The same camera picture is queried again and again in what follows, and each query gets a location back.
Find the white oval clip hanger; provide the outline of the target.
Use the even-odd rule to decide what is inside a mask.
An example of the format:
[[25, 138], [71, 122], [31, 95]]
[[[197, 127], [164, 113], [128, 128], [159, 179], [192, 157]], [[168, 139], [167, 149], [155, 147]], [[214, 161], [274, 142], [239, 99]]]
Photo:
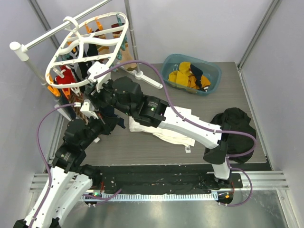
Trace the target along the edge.
[[[98, 32], [92, 32], [84, 34], [83, 32], [86, 29], [86, 26], [102, 19], [115, 19], [119, 17], [122, 19], [122, 25], [116, 28], [108, 28], [103, 29]], [[45, 80], [49, 86], [54, 88], [63, 89], [63, 88], [73, 88], [73, 87], [81, 87], [90, 83], [87, 79], [84, 79], [78, 83], [70, 83], [70, 84], [55, 84], [52, 79], [52, 73], [58, 73], [60, 66], [70, 65], [70, 64], [78, 64], [78, 63], [86, 63], [92, 61], [99, 61], [102, 59], [107, 59], [106, 66], [110, 67], [112, 63], [115, 61], [116, 56], [118, 55], [120, 48], [123, 44], [124, 37], [126, 32], [128, 31], [129, 21], [127, 16], [122, 12], [110, 12], [103, 15], [95, 16], [85, 20], [82, 23], [78, 23], [76, 19], [70, 16], [66, 16], [63, 20], [64, 22], [72, 23], [74, 25], [73, 28], [66, 28], [68, 31], [67, 36], [62, 41], [61, 45], [55, 52], [51, 61], [49, 62], [46, 72], [45, 72]], [[112, 34], [116, 31], [122, 31], [121, 36], [119, 38], [113, 39], [101, 39], [97, 38], [98, 35], [102, 34]], [[97, 54], [93, 56], [89, 56], [87, 51], [89, 47], [92, 45], [101, 45], [101, 46], [109, 46], [110, 53], [109, 54]]]

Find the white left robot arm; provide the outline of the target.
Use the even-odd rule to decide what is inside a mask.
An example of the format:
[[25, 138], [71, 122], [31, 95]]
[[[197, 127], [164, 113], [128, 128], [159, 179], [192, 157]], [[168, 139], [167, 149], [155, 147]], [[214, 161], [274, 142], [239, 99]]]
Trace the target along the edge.
[[88, 190], [101, 184], [98, 168], [82, 165], [86, 148], [101, 134], [110, 135], [118, 117], [71, 120], [57, 149], [47, 180], [31, 212], [15, 222], [16, 228], [60, 228], [72, 208]]

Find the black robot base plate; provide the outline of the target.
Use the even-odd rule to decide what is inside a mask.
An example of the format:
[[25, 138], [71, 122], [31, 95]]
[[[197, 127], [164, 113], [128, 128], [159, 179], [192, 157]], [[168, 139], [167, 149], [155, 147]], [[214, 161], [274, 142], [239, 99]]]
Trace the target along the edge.
[[205, 194], [212, 191], [240, 190], [249, 187], [248, 176], [229, 171], [227, 180], [215, 176], [207, 164], [91, 166], [92, 190], [127, 195]]

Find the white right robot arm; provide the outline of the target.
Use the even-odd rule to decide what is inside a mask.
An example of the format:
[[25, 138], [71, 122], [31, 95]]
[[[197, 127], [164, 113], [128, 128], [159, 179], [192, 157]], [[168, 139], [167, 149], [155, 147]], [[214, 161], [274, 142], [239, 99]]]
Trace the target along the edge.
[[171, 130], [194, 139], [206, 148], [203, 159], [212, 165], [216, 185], [224, 188], [231, 183], [227, 136], [221, 133], [220, 126], [183, 116], [168, 102], [144, 95], [141, 86], [126, 76], [102, 80], [101, 85], [88, 87], [85, 96], [80, 111], [88, 118], [98, 119], [96, 111], [111, 106], [143, 126]]

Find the yellow sock striped cuff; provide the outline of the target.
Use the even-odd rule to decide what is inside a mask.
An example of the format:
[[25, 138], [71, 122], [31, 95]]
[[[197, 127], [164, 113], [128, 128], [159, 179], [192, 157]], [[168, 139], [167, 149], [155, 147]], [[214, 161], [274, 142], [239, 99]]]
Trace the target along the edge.
[[179, 65], [179, 71], [183, 74], [185, 74], [186, 76], [191, 76], [192, 75], [192, 71], [191, 71], [191, 62], [181, 62]]

